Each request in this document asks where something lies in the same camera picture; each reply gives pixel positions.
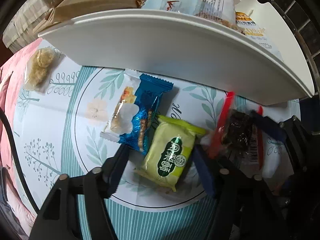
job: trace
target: pink fabric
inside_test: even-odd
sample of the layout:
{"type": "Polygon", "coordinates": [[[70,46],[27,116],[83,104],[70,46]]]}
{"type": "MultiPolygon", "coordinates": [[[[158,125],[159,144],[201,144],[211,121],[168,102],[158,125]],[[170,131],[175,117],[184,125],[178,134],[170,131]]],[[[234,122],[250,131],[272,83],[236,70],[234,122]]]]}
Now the pink fabric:
{"type": "MultiPolygon", "coordinates": [[[[37,50],[42,39],[37,39],[33,43],[24,47],[16,54],[14,54],[4,65],[2,69],[2,79],[5,79],[7,74],[13,71],[10,80],[8,79],[7,89],[0,91],[0,104],[4,103],[4,113],[6,114],[9,123],[12,127],[14,111],[16,107],[17,98],[19,95],[20,87],[24,80],[24,70],[27,65],[27,61],[37,50]]],[[[2,166],[7,167],[9,173],[9,179],[7,179],[7,196],[8,203],[14,208],[15,215],[19,219],[20,224],[24,231],[29,235],[32,229],[35,217],[22,203],[19,194],[17,192],[17,183],[14,174],[14,168],[12,165],[12,155],[10,149],[10,143],[7,133],[1,124],[2,133],[0,141],[0,155],[2,160],[2,166]]]]}
{"type": "MultiPolygon", "coordinates": [[[[10,78],[7,94],[5,96],[4,105],[4,112],[9,120],[9,123],[11,124],[11,127],[13,124],[14,111],[20,87],[24,80],[24,70],[26,68],[29,58],[37,50],[41,41],[42,39],[37,39],[33,43],[19,50],[1,67],[2,79],[6,76],[7,73],[13,71],[12,76],[10,78]]],[[[2,166],[6,167],[6,165],[8,165],[9,167],[12,167],[11,149],[5,129],[2,130],[0,141],[0,154],[2,166]]],[[[14,187],[17,188],[13,169],[9,169],[8,172],[10,174],[14,187]]]]}
{"type": "MultiPolygon", "coordinates": [[[[2,82],[0,83],[0,108],[4,111],[4,105],[5,105],[5,97],[7,95],[7,90],[9,86],[9,81],[12,75],[12,71],[8,72],[2,82]]],[[[0,125],[0,134],[2,134],[2,125],[0,125]]]]}

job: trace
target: yellow-green snack package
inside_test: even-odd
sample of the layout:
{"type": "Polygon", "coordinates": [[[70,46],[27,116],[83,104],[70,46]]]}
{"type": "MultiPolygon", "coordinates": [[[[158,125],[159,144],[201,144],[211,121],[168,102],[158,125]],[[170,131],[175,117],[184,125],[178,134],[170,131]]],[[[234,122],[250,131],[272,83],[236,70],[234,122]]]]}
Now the yellow-green snack package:
{"type": "Polygon", "coordinates": [[[159,115],[158,120],[160,124],[150,150],[136,172],[176,192],[175,185],[187,164],[196,135],[205,135],[206,130],[163,115],[159,115]]]}

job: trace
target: dried food in plastic bag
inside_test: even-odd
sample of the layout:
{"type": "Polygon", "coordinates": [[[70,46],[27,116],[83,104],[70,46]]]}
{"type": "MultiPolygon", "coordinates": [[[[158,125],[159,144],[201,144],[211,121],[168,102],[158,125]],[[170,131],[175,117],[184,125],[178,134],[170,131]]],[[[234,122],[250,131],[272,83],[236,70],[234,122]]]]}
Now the dried food in plastic bag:
{"type": "Polygon", "coordinates": [[[36,90],[41,86],[47,77],[55,55],[56,53],[51,47],[36,50],[27,62],[24,78],[25,89],[36,90]]]}
{"type": "Polygon", "coordinates": [[[100,136],[113,142],[124,143],[146,155],[149,148],[148,130],[162,94],[170,91],[173,84],[126,69],[121,87],[123,92],[100,136]]]}
{"type": "Polygon", "coordinates": [[[176,192],[175,185],[191,154],[196,135],[205,135],[206,130],[162,115],[158,116],[158,121],[150,150],[141,168],[135,171],[176,192]]]}

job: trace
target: gray fabric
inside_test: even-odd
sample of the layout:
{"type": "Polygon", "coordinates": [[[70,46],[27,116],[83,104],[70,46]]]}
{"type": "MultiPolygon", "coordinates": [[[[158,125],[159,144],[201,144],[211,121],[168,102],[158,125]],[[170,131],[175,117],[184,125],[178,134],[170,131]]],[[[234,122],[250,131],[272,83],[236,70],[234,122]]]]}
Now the gray fabric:
{"type": "Polygon", "coordinates": [[[10,205],[7,202],[7,193],[6,193],[6,168],[0,166],[0,216],[3,216],[11,229],[22,239],[28,240],[28,236],[23,231],[19,220],[14,215],[10,205]]]}

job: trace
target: white snack wrapper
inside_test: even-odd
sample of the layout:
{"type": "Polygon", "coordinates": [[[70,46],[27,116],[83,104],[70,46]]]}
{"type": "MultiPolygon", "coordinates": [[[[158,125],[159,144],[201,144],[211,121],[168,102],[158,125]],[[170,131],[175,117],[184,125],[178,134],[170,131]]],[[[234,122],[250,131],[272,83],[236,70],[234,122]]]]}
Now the white snack wrapper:
{"type": "Polygon", "coordinates": [[[236,24],[234,0],[146,0],[142,9],[170,10],[198,17],[206,13],[236,24]]]}
{"type": "Polygon", "coordinates": [[[249,39],[264,47],[283,61],[277,47],[268,36],[266,36],[265,29],[260,28],[251,18],[249,18],[249,16],[242,12],[236,12],[236,24],[249,39]]]}
{"type": "Polygon", "coordinates": [[[131,120],[139,111],[139,107],[134,104],[136,98],[134,94],[141,82],[140,75],[141,73],[135,70],[126,69],[124,71],[122,90],[124,93],[127,90],[127,93],[121,95],[113,115],[100,133],[102,138],[118,142],[121,134],[132,132],[131,120]]]}

